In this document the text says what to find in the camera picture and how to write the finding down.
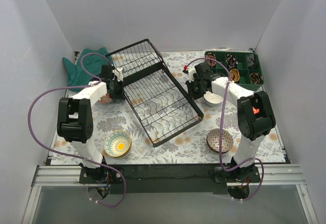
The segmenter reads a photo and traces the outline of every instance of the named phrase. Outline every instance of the floral pattern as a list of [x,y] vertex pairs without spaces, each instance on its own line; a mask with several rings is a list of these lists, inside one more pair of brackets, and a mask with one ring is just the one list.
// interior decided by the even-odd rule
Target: floral pattern
[[[163,52],[162,56],[171,73],[186,89],[187,76],[182,73],[182,67],[193,59],[203,57],[204,52]],[[157,148],[152,146],[126,101],[111,101],[107,104],[98,102],[92,109],[94,132],[89,141],[95,143],[108,164],[218,163],[219,156],[209,149],[206,137],[210,130],[219,128],[222,108],[207,105],[203,98],[195,102],[205,115],[203,121]],[[241,138],[237,126],[237,110],[229,102],[226,104],[223,128],[228,130],[234,139],[233,148],[223,155],[223,162],[228,163],[236,153]],[[114,159],[105,154],[104,141],[113,131],[119,129],[130,134],[132,146],[127,156]],[[62,137],[56,137],[53,148],[65,153],[77,154],[77,151]],[[265,137],[256,157],[263,162],[285,162],[275,129],[272,129],[270,134]],[[79,163],[79,159],[58,154],[53,154],[51,161],[52,165]]]

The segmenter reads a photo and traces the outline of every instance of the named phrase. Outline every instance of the teal towel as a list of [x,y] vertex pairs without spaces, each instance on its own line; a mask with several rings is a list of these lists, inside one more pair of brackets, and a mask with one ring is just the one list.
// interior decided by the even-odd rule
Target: teal towel
[[[72,62],[70,62],[69,59],[62,58],[62,61],[65,64],[67,71],[68,71],[68,86],[69,87],[87,85],[90,82],[90,80],[92,79],[92,77],[89,74],[87,74],[83,70],[82,66],[80,65],[80,61],[81,61],[82,57],[85,54],[90,53],[90,52],[96,52],[101,55],[108,54],[107,49],[104,47],[100,48],[98,51],[94,51],[94,50],[90,50],[90,49],[86,48],[81,53],[76,65],[73,64]],[[100,56],[90,55],[90,56],[87,56],[86,58],[84,58],[83,65],[86,68],[86,70],[89,71],[91,74],[98,75],[101,73],[102,65],[107,65],[107,61]],[[74,92],[80,92],[82,89],[69,89],[69,90],[74,91]]]

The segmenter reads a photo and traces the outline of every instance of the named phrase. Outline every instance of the wall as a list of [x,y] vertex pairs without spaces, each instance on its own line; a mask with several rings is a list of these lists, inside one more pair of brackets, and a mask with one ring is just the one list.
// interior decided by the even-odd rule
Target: wall
[[74,50],[256,47],[280,0],[47,0]]
[[282,0],[257,52],[286,151],[326,223],[326,0]]
[[[47,155],[30,136],[28,108],[42,91],[67,83],[61,58],[73,51],[45,0],[0,0],[0,9],[0,222],[17,224]],[[48,145],[62,95],[47,95],[34,109],[36,134]]]

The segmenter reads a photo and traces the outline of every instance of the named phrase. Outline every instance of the gray floor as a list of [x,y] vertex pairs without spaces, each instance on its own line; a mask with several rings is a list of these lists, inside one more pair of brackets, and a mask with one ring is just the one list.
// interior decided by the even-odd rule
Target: gray floor
[[[106,200],[115,203],[120,197]],[[33,223],[300,224],[307,220],[295,186],[262,186],[243,204],[210,193],[128,194],[115,209],[89,201],[86,187],[42,187]]]

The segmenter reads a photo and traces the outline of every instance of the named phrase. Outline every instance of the table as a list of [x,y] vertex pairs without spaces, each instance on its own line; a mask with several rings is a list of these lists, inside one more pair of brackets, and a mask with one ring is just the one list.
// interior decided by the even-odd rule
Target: table
[[[186,89],[187,76],[182,73],[183,66],[193,59],[203,57],[204,51],[162,52],[162,56],[173,76]],[[92,109],[94,132],[89,141],[95,143],[97,149],[105,156],[107,164],[219,163],[218,153],[209,149],[206,137],[210,130],[219,128],[222,108],[207,105],[203,98],[196,100],[196,104],[204,113],[203,121],[169,142],[154,148],[126,101],[112,101],[109,104],[97,102]],[[223,128],[234,139],[233,148],[223,155],[223,162],[229,163],[237,151],[241,136],[237,126],[236,107],[229,102],[226,104]],[[127,156],[114,159],[106,154],[104,141],[113,131],[119,129],[130,134],[132,148]],[[55,135],[53,142],[52,148],[77,154],[77,151],[62,137]],[[275,129],[265,137],[256,157],[263,162],[285,162],[280,138]],[[50,164],[76,165],[80,162],[80,159],[53,154]]]

